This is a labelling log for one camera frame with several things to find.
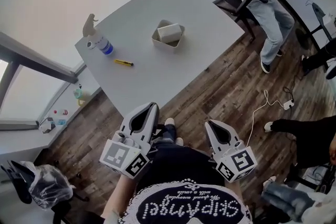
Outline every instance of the blue jeans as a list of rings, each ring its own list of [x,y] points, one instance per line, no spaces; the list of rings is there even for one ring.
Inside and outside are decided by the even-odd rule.
[[[158,137],[152,141],[152,146],[157,148],[158,150],[161,148],[174,148],[181,147],[175,145],[175,140],[177,137],[176,128],[172,124],[168,124],[165,126],[166,131],[163,133],[162,137]]]
[[[247,8],[267,35],[260,57],[264,64],[269,65],[287,39],[295,21],[278,0],[268,0],[268,3],[252,0]]]
[[[261,196],[270,204],[285,212],[295,222],[302,222],[302,214],[314,204],[307,193],[276,182],[266,185]]]

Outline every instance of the white sponge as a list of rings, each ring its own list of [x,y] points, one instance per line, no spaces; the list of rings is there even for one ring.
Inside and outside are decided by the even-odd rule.
[[[159,40],[163,43],[170,43],[181,39],[182,31],[179,24],[167,25],[157,29]]]

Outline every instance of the wooden floor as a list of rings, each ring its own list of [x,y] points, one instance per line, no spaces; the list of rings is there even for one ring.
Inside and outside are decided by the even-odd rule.
[[[208,70],[201,73],[173,100],[161,109],[161,121],[175,118],[178,135],[185,145],[209,151],[205,140],[204,123],[208,119],[224,121],[233,126],[241,139],[247,142],[251,132],[252,113],[265,103],[264,90],[269,99],[284,103],[290,96],[282,88],[292,87],[294,75],[300,69],[303,51],[294,34],[284,45],[285,55],[272,63],[270,74],[260,68],[259,52],[265,40],[260,27],[254,27],[257,39],[248,44],[250,36],[233,45]],[[333,95],[324,78],[323,69],[313,71],[301,81],[295,81],[295,106],[292,119],[318,120],[335,114]],[[278,104],[267,106],[255,114],[255,126],[250,146],[259,162],[255,172],[241,181],[246,204],[261,206],[261,184],[272,175],[282,181],[289,165],[295,161],[295,143],[284,134],[265,134],[268,121],[289,118],[290,112]],[[101,214],[113,191],[118,175],[98,162],[105,142],[119,128],[122,116],[101,92],[69,124],[49,150],[43,152],[38,164],[59,160],[61,171],[68,177],[81,173],[82,179],[72,180],[79,193],[88,195],[89,203],[74,199],[68,220],[75,224],[78,212],[87,209]]]

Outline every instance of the white table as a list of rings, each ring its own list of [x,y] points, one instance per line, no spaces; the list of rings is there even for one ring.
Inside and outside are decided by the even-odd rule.
[[[153,46],[151,37],[162,19],[185,27],[175,54]],[[146,102],[162,108],[244,33],[209,0],[132,0],[97,28],[114,46],[112,55],[87,49],[86,38],[76,48],[122,116]]]

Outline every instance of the jeans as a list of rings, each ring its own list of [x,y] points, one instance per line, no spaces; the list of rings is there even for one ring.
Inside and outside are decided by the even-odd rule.
[[[268,3],[252,0],[247,8],[267,35],[260,57],[264,64],[269,65],[291,32],[294,19],[278,0],[268,0]]]
[[[152,146],[159,149],[162,148],[174,148],[180,147],[175,145],[175,140],[177,137],[176,128],[172,124],[165,125],[166,131],[163,133],[162,137],[158,137],[152,141]]]
[[[336,57],[336,38],[331,40],[315,55],[302,61],[304,70],[313,70],[322,66],[326,61]]]
[[[305,122],[277,120],[271,129],[296,136],[298,168],[319,166],[330,161],[329,147],[336,133],[336,116]]]
[[[314,201],[309,198],[307,193],[276,182],[268,183],[264,187],[261,196],[296,222],[302,222],[302,214],[314,204]]]

